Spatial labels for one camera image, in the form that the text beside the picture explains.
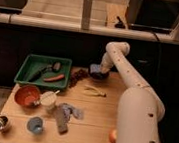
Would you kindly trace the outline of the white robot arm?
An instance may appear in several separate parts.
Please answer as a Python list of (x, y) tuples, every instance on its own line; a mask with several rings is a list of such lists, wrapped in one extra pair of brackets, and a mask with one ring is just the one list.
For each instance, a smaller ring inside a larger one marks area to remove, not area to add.
[(115, 66), (126, 90), (119, 98), (116, 124), (116, 143), (161, 143), (158, 122), (165, 114), (165, 106), (151, 85), (125, 57), (127, 42), (109, 42), (102, 57), (101, 72)]

